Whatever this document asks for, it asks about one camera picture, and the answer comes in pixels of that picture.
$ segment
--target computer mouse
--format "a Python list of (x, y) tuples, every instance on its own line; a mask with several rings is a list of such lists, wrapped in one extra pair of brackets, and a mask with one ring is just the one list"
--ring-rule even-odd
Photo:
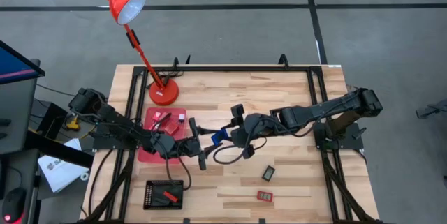
[(14, 223), (21, 219), (27, 192), (23, 188), (15, 188), (5, 196), (1, 208), (1, 216), (6, 223)]

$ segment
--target wooden table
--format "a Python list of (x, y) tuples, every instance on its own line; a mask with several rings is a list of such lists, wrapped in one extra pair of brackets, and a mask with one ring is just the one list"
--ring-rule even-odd
[[(109, 104), (122, 114), (126, 107), (133, 67), (134, 65), (117, 66), (109, 95)], [(339, 66), (322, 68), (329, 99), (344, 95), (346, 84), (342, 69)], [(185, 72), (183, 76), (176, 77), (175, 81), (180, 87), (180, 95), (172, 106), (186, 108), (187, 117), (195, 117), (197, 124), (205, 128), (226, 125), (231, 119), (230, 108), (238, 103), (244, 105), (246, 114), (268, 114), (269, 110), (279, 107), (311, 105), (307, 76), (302, 72)], [(314, 78), (314, 81), (320, 101), (318, 80)], [(139, 89), (135, 92), (133, 115)], [(146, 109), (153, 106), (149, 96), (145, 96), (143, 119)], [(212, 143), (210, 135), (201, 136), (200, 141), (202, 147)], [(258, 146), (263, 143), (263, 139), (254, 143)], [(91, 174), (96, 174), (106, 152), (96, 153)], [(240, 152), (241, 149), (222, 151), (220, 159), (231, 160)], [(110, 187), (116, 153), (112, 152), (98, 176), (93, 195), (94, 207)], [(350, 192), (370, 216), (378, 218), (364, 160), (354, 151), (342, 150), (340, 154)], [(144, 211), (142, 203), (146, 181), (168, 177), (164, 164), (140, 163), (135, 159), (126, 223), (181, 223), (184, 218), (190, 218), (192, 223), (257, 223), (259, 218), (265, 218), (268, 223), (331, 221), (321, 155), (315, 147), (312, 133), (303, 138), (270, 137), (268, 143), (256, 151), (252, 158), (240, 160), (233, 165), (216, 164), (210, 157), (206, 171), (199, 170), (196, 157), (184, 160), (193, 181), (191, 189), (184, 192), (183, 210)], [(276, 169), (270, 182), (261, 179), (268, 165)], [(172, 165), (170, 171), (173, 179), (183, 179), (188, 183), (186, 173), (180, 165)], [(92, 178), (93, 176), (85, 194), (84, 209), (87, 209)], [(258, 190), (273, 193), (274, 202), (257, 200)], [(119, 191), (113, 218), (118, 216), (121, 195)], [(336, 196), (339, 215), (343, 218), (342, 201), (337, 189)]]

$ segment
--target red cutting board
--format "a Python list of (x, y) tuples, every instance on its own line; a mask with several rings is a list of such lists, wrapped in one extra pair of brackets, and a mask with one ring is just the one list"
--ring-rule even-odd
[[(174, 133), (173, 137), (174, 140), (181, 140), (184, 138), (184, 129), (185, 124), (187, 123), (186, 118), (186, 110), (184, 108), (171, 108), (171, 107), (150, 107), (146, 111), (146, 118), (145, 118), (145, 125), (143, 126), (144, 129), (150, 130), (153, 122), (152, 117), (155, 115), (156, 112), (160, 112), (161, 114), (165, 113), (171, 113), (171, 116), (169, 120), (165, 121), (161, 127), (160, 130), (163, 130), (170, 122), (177, 122), (179, 128)], [(179, 123), (179, 115), (184, 114), (185, 119), (184, 123)], [(150, 154), (146, 151), (144, 151), (142, 148), (139, 148), (138, 150), (138, 161), (144, 162), (144, 163), (165, 163), (165, 159), (160, 157), (160, 154)], [(169, 164), (171, 165), (178, 165), (180, 164), (179, 160), (177, 158), (171, 158), (169, 160)]]

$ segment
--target monitor screen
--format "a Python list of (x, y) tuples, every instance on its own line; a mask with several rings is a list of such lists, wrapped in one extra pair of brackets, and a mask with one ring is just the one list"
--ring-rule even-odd
[(0, 84), (36, 78), (44, 74), (30, 60), (3, 42), (0, 43)]

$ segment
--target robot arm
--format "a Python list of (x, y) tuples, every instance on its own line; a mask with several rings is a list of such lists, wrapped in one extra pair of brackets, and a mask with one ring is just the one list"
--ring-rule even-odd
[(151, 154), (158, 152), (160, 157), (167, 159), (179, 158), (180, 156), (199, 156), (201, 170), (206, 169), (205, 159), (208, 154), (217, 148), (211, 147), (202, 150), (194, 118), (189, 119), (193, 136), (174, 141), (173, 137), (145, 130), (116, 112), (114, 107), (106, 103), (105, 96), (93, 89), (80, 89), (68, 106), (70, 111), (76, 113), (81, 119), (92, 122), (97, 126), (105, 126), (108, 129), (108, 135), (121, 141), (132, 142), (135, 146), (140, 145)]
[(213, 136), (214, 144), (222, 140), (230, 140), (236, 147), (247, 149), (244, 158), (250, 158), (254, 154), (249, 142), (259, 137), (272, 137), (278, 135), (296, 135), (308, 123), (320, 121), (333, 115), (343, 113), (336, 119), (328, 119), (325, 122), (326, 136), (339, 137), (344, 134), (347, 126), (362, 117), (375, 117), (382, 110), (382, 105), (374, 91), (358, 89), (340, 98), (332, 99), (324, 103), (309, 107), (294, 106), (270, 110), (270, 115), (248, 114), (243, 119), (244, 108), (236, 105), (231, 108), (234, 118), (232, 125), (239, 128), (232, 130), (230, 136), (221, 132)]

